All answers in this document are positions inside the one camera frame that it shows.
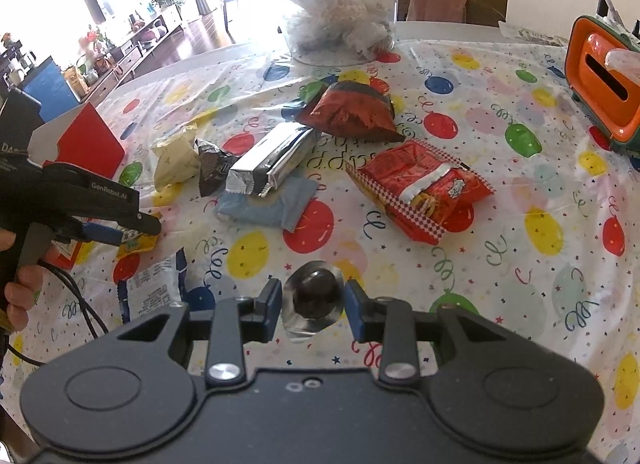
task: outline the wooden floor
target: wooden floor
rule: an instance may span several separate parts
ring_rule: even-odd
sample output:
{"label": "wooden floor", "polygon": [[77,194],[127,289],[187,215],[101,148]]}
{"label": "wooden floor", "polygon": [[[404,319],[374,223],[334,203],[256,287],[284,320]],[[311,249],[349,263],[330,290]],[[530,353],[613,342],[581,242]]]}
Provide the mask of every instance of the wooden floor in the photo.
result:
{"label": "wooden floor", "polygon": [[225,31],[222,11],[217,9],[191,22],[185,29],[176,29],[136,68],[136,77],[179,62],[209,50],[233,43]]}

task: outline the tablecloth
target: tablecloth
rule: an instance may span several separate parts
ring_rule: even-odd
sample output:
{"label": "tablecloth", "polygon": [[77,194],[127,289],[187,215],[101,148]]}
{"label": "tablecloth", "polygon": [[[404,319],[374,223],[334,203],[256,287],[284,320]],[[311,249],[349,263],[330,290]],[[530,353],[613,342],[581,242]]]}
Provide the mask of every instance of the tablecloth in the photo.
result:
{"label": "tablecloth", "polygon": [[[98,111],[126,150],[116,179],[139,190],[145,211],[161,212],[162,234],[154,250],[121,260],[116,248],[87,244],[73,276],[110,328],[122,322],[116,282],[180,248],[185,289],[209,306],[255,296],[268,277],[284,282],[310,260],[415,310],[457,303],[585,365],[606,394],[591,449],[611,464],[635,462],[638,176],[572,101],[564,54],[527,44],[403,41],[357,67],[313,68],[271,50],[176,64],[128,83]],[[195,178],[154,190],[150,146],[161,137],[196,125],[198,137],[240,154],[292,120],[320,81],[343,79],[388,93],[402,134],[461,158],[495,187],[495,196],[447,220],[450,234],[438,246],[410,241],[344,173],[390,144],[323,136],[299,168],[320,186],[292,234],[217,218],[216,195],[201,198]],[[48,360],[89,339],[72,296],[49,278],[12,343]],[[435,372],[430,346],[419,349],[421,372]],[[354,342],[343,318],[304,343],[279,325],[273,342],[246,347],[246,359],[249,368],[375,370],[380,351]],[[201,371],[204,359],[196,347],[190,371]],[[2,369],[2,405],[22,426],[18,393],[32,370],[12,356]]]}

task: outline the red snack bag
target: red snack bag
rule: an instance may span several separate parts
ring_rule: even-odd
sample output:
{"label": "red snack bag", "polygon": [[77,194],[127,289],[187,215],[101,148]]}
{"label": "red snack bag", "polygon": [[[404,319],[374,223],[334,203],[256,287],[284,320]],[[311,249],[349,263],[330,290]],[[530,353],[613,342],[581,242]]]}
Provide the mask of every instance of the red snack bag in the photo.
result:
{"label": "red snack bag", "polygon": [[383,142],[404,140],[396,132],[391,99],[364,83],[338,81],[309,108],[312,110],[303,110],[296,120],[326,134]]}
{"label": "red snack bag", "polygon": [[493,188],[458,158],[423,139],[377,154],[362,168],[347,165],[356,186],[417,242],[437,245],[457,206],[477,202]]}

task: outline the blue cabinet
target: blue cabinet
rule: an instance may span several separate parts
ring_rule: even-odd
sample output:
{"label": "blue cabinet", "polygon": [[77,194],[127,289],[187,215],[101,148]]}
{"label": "blue cabinet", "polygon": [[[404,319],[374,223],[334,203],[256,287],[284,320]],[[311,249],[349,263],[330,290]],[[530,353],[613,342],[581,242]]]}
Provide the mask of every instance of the blue cabinet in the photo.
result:
{"label": "blue cabinet", "polygon": [[22,90],[41,104],[40,117],[47,122],[79,104],[51,56],[31,70],[22,82]]}

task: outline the human hand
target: human hand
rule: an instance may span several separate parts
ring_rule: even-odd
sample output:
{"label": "human hand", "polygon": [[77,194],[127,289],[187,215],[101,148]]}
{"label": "human hand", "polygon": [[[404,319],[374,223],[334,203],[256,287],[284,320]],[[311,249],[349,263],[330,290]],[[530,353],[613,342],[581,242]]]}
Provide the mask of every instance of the human hand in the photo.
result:
{"label": "human hand", "polygon": [[[0,229],[0,251],[6,251],[15,242],[15,233]],[[52,264],[58,251],[51,246],[44,260]],[[36,303],[42,288],[43,269],[40,266],[25,266],[18,270],[18,283],[9,282],[4,286],[4,297],[9,302],[6,315],[16,331],[23,330],[29,321],[27,311]]]}

